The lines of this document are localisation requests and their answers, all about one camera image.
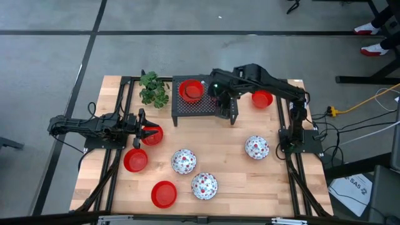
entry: bracket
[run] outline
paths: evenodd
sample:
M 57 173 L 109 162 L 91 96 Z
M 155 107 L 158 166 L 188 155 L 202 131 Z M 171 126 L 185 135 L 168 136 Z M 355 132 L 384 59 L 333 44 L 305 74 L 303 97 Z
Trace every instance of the bracket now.
M 284 153 L 314 153 L 322 154 L 323 148 L 320 140 L 314 140 L 314 136 L 318 136 L 318 131 L 315 130 L 304 130 L 303 145 L 294 147 L 290 145 L 288 141 L 288 129 L 279 130 L 279 142 L 281 143 L 281 151 Z

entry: red and white sneaker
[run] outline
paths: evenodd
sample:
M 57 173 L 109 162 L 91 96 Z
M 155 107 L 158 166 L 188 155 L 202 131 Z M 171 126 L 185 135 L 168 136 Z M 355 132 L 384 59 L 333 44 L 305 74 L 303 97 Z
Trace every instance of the red and white sneaker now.
M 355 34 L 366 35 L 366 34 L 376 34 L 379 28 L 375 28 L 370 22 L 362 26 L 354 28 Z
M 365 56 L 383 56 L 388 53 L 388 51 L 389 50 L 383 49 L 379 43 L 361 48 L 361 54 Z

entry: red bowl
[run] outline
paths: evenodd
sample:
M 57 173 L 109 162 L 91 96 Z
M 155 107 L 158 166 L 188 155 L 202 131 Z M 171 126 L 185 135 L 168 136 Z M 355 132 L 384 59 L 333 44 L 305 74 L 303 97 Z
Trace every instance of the red bowl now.
M 273 103 L 274 97 L 266 91 L 256 91 L 251 95 L 252 103 L 260 109 L 264 109 Z
M 147 163 L 148 155 L 143 149 L 131 149 L 124 157 L 124 166 L 129 172 L 139 172 Z
M 163 133 L 163 129 L 158 126 L 158 127 L 144 127 L 143 130 L 145 131 L 158 131 L 155 134 L 152 134 L 148 137 L 146 137 L 145 139 L 142 140 L 143 144 L 147 145 L 147 146 L 153 146 L 156 145 L 158 143 L 161 142 L 161 140 L 163 139 L 164 133 Z
M 178 193 L 173 183 L 160 181 L 151 191 L 151 201 L 158 208 L 166 209 L 175 203 L 177 195 Z
M 204 87 L 200 81 L 188 79 L 179 85 L 179 95 L 188 103 L 200 101 L 204 94 Z

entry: wooden table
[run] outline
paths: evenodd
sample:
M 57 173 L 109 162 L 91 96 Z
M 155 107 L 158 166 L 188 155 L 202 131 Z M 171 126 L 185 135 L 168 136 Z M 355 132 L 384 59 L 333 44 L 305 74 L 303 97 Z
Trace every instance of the wooden table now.
M 121 76 L 104 77 L 97 100 L 98 116 L 114 111 L 120 80 Z M 289 83 L 303 87 L 301 80 L 289 80 Z M 133 137 L 129 137 L 128 147 L 122 151 L 112 213 L 293 216 L 286 165 L 275 155 L 280 128 L 276 101 L 267 109 L 259 110 L 253 107 L 251 95 L 245 94 L 237 102 L 239 116 L 233 126 L 229 120 L 204 116 L 181 117 L 178 127 L 174 127 L 171 100 L 162 109 L 156 109 L 153 105 L 145 106 L 139 97 L 141 89 L 138 82 L 135 82 L 130 113 L 137 114 L 139 108 L 144 108 L 146 118 L 163 128 L 164 138 L 154 147 L 142 144 L 149 157 L 149 163 L 143 171 L 131 173 L 124 168 L 122 162 L 124 155 L 133 148 Z M 305 129 L 312 129 L 308 122 L 303 126 Z M 251 159 L 244 151 L 244 142 L 252 135 L 262 136 L 269 142 L 269 154 L 263 160 Z M 171 157 L 175 151 L 184 148 L 196 154 L 197 166 L 190 174 L 180 175 L 172 170 Z M 97 149 L 84 158 L 71 209 L 78 208 L 98 184 L 104 153 L 104 149 Z M 313 154 L 303 154 L 302 158 L 308 188 L 324 209 L 332 214 L 320 160 Z M 191 180 L 200 172 L 212 173 L 218 181 L 218 192 L 211 200 L 199 200 L 191 192 Z M 151 189 L 162 180 L 174 183 L 178 191 L 175 204 L 168 209 L 159 209 L 151 202 Z M 101 209 L 105 208 L 107 193 L 106 186 Z M 304 214 L 304 204 L 298 187 L 297 195 L 301 212 Z

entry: white paper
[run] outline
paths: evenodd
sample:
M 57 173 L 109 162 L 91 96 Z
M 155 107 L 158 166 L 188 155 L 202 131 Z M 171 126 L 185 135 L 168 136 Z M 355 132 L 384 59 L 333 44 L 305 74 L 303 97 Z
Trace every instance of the white paper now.
M 360 217 L 369 203 L 372 186 L 373 184 L 369 179 L 362 174 L 358 174 L 333 180 L 328 190 L 337 200 Z M 344 196 L 352 197 L 364 204 Z

